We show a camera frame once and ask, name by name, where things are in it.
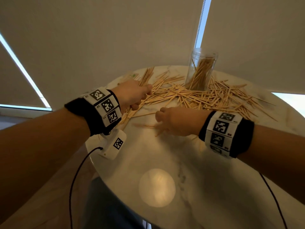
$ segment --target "pile of wooden sticks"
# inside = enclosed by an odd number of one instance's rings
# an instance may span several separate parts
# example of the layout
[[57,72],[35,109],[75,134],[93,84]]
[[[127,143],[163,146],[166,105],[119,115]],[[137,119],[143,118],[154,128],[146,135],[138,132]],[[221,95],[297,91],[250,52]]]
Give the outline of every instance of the pile of wooden sticks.
[[[243,89],[246,84],[229,85],[226,83],[227,80],[217,81],[212,77],[207,91],[193,91],[187,89],[184,84],[175,84],[175,82],[184,80],[183,76],[169,77],[166,75],[167,73],[168,71],[157,76],[157,80],[153,84],[152,95],[141,102],[139,109],[145,104],[153,105],[161,102],[164,102],[163,107],[166,107],[176,99],[177,105],[181,107],[239,113],[249,120],[252,120],[253,116],[257,116],[254,113],[254,109],[259,109],[274,119],[264,111],[263,106],[257,102],[257,98],[246,94],[246,91]],[[140,85],[147,84],[152,74],[153,68],[147,69],[140,81]],[[138,110],[132,111],[129,109],[126,111],[122,116],[120,124],[123,124],[125,127],[130,118],[136,117],[134,115]]]
[[208,83],[215,60],[216,59],[214,57],[202,58],[196,67],[195,62],[192,59],[195,72],[185,87],[189,90],[206,90],[208,88]]

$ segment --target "white marble tabletop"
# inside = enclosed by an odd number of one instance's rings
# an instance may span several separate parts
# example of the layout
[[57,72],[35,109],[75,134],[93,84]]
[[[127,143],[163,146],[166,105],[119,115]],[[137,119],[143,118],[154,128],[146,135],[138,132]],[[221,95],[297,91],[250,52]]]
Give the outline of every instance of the white marble tabletop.
[[[155,67],[150,79],[170,70],[186,76],[187,66]],[[135,71],[143,75],[144,69]],[[305,136],[305,118],[272,93],[246,80],[213,72],[217,80],[247,84],[247,93],[260,101],[270,115],[259,110],[255,123]],[[119,78],[107,88],[117,85]],[[137,114],[159,110],[164,103],[144,106]],[[155,115],[132,118],[124,132],[127,140],[115,160],[95,153],[91,161],[106,185],[128,207],[161,228],[284,228],[275,201],[259,173],[238,159],[226,159],[206,149],[194,136],[161,134],[133,123],[154,124]],[[98,136],[86,142],[87,150],[97,146]],[[305,228],[305,205],[268,180],[287,226]]]

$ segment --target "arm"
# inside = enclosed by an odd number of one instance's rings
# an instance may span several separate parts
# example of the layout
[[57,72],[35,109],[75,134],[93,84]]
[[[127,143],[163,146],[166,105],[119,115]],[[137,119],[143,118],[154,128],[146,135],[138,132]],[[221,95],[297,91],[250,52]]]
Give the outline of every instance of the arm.
[[[112,89],[121,111],[150,94],[130,80]],[[20,208],[89,138],[86,120],[63,108],[0,131],[0,224]]]
[[[199,135],[211,111],[161,108],[156,120],[175,135]],[[255,125],[251,145],[237,157],[305,204],[305,138]]]

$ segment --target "wrist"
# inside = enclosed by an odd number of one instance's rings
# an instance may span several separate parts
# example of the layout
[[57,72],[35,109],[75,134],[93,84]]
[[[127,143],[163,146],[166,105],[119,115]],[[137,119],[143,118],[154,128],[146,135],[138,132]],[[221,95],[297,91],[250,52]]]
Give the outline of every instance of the wrist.
[[191,134],[194,134],[197,136],[199,135],[201,128],[203,127],[206,119],[208,118],[208,116],[210,115],[211,112],[212,111],[208,111],[208,110],[195,110],[194,111],[194,115],[191,118],[192,123],[190,124]]

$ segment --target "white device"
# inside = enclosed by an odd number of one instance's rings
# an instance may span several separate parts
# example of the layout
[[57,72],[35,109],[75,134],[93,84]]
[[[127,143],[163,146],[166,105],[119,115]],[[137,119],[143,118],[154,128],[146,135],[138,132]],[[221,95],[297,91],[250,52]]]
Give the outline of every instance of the white device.
[[100,134],[103,139],[99,146],[103,149],[98,152],[101,156],[114,160],[124,145],[127,135],[120,129],[113,129],[109,135]]

